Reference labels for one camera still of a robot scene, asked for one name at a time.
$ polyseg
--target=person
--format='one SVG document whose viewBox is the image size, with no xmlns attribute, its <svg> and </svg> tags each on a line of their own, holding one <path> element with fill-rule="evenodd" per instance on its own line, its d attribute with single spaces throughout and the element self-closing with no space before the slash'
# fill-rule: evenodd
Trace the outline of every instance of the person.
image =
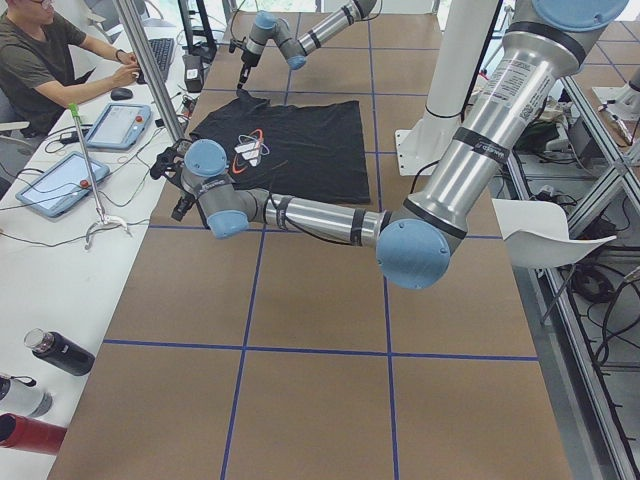
<svg viewBox="0 0 640 480">
<path fill-rule="evenodd" d="M 0 88 L 29 122 L 25 133 L 46 134 L 70 103 L 135 81 L 139 66 L 133 53 L 87 35 L 54 10 L 53 0 L 6 2 L 0 17 Z M 75 78 L 69 45 L 123 66 L 109 77 L 83 83 L 86 78 Z"/>
</svg>

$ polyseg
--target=bottle cap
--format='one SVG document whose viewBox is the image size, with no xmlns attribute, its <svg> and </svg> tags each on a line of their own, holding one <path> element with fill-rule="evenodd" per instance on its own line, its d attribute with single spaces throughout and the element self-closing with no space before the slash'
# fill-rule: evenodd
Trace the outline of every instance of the bottle cap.
<svg viewBox="0 0 640 480">
<path fill-rule="evenodd" d="M 24 345 L 34 352 L 41 353 L 46 350 L 45 339 L 46 333 L 39 328 L 34 328 L 24 336 Z"/>
</svg>

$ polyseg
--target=small robot arm in background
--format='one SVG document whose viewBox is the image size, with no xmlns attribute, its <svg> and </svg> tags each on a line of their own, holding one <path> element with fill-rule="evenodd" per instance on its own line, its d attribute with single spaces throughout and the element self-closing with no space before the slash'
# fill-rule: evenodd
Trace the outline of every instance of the small robot arm in background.
<svg viewBox="0 0 640 480">
<path fill-rule="evenodd" d="M 269 12 L 259 11 L 251 27 L 248 39 L 232 40 L 230 51 L 242 50 L 242 70 L 238 80 L 241 89 L 249 79 L 253 67 L 258 66 L 264 47 L 271 39 L 275 42 L 292 70 L 302 68 L 307 56 L 322 47 L 330 38 L 349 25 L 364 20 L 373 10 L 377 0 L 350 0 L 339 10 L 318 23 L 315 27 L 295 39 L 286 20 L 276 18 Z"/>
<path fill-rule="evenodd" d="M 361 3 L 354 0 L 344 8 L 358 10 Z M 410 289 L 428 287 L 447 271 L 451 255 L 467 234 L 471 208 L 543 108 L 556 80 L 579 71 L 600 34 L 626 4 L 627 0 L 518 0 L 503 38 L 502 61 L 426 186 L 410 194 L 396 211 L 371 212 L 260 189 L 235 190 L 226 154 L 212 140 L 179 142 L 158 157 L 151 175 L 165 176 L 182 191 L 174 218 L 197 204 L 216 238 L 236 235 L 250 222 L 280 229 L 292 226 L 324 239 L 375 248 L 377 262 L 390 281 Z M 340 16 L 346 26 L 350 20 L 344 9 Z"/>
</svg>

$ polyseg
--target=blue lid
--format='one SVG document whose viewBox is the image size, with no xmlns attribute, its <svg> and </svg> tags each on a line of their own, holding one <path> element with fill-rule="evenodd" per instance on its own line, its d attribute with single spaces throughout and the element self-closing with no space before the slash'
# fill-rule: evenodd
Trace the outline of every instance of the blue lid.
<svg viewBox="0 0 640 480">
<path fill-rule="evenodd" d="M 628 0 L 533 0 L 538 15 L 569 32 L 589 32 L 618 18 Z"/>
<path fill-rule="evenodd" d="M 187 150 L 184 164 L 195 175 L 214 177 L 227 168 L 227 154 L 218 142 L 197 140 Z"/>
<path fill-rule="evenodd" d="M 447 271 L 451 252 L 442 233 L 415 219 L 397 220 L 380 234 L 376 259 L 385 277 L 417 290 L 437 282 Z"/>
<path fill-rule="evenodd" d="M 298 70 L 306 65 L 307 57 L 304 55 L 294 55 L 291 58 L 287 58 L 287 63 L 291 70 Z"/>
<path fill-rule="evenodd" d="M 244 212 L 223 210 L 209 215 L 207 225 L 216 238 L 229 238 L 249 228 L 249 220 Z"/>
<path fill-rule="evenodd" d="M 260 10 L 256 15 L 256 19 L 253 21 L 256 27 L 262 28 L 263 30 L 271 30 L 276 22 L 276 17 L 264 10 Z"/>
</svg>

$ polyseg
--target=black bottle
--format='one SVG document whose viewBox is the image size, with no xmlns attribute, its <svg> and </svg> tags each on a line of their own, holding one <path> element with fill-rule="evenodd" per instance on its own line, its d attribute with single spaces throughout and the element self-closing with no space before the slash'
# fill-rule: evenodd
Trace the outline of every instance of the black bottle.
<svg viewBox="0 0 640 480">
<path fill-rule="evenodd" d="M 34 328 L 24 337 L 24 344 L 33 350 L 35 357 L 71 375 L 86 375 L 95 360 L 91 353 L 58 332 L 43 332 L 39 328 Z"/>
</svg>

